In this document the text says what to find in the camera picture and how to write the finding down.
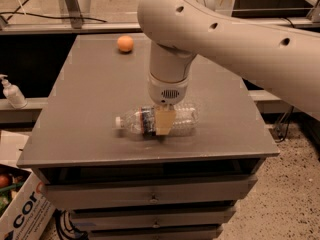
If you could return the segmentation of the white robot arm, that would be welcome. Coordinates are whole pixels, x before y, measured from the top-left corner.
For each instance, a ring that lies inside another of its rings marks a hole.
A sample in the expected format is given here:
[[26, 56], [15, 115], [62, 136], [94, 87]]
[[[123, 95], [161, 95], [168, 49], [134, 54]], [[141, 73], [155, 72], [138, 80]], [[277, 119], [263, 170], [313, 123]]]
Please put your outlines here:
[[138, 23], [152, 40], [154, 103], [184, 99], [201, 55], [320, 120], [320, 34], [221, 15], [214, 0], [140, 0]]

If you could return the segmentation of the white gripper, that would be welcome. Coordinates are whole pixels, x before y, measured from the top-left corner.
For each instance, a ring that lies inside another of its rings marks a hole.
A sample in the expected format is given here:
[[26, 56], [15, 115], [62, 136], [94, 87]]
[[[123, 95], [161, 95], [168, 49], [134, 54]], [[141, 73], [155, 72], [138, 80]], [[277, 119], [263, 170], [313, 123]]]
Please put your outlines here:
[[151, 100], [162, 106], [155, 107], [155, 128], [158, 136], [168, 135], [176, 118], [173, 106], [181, 102], [186, 95], [189, 79], [175, 77], [172, 74], [148, 76], [148, 92]]

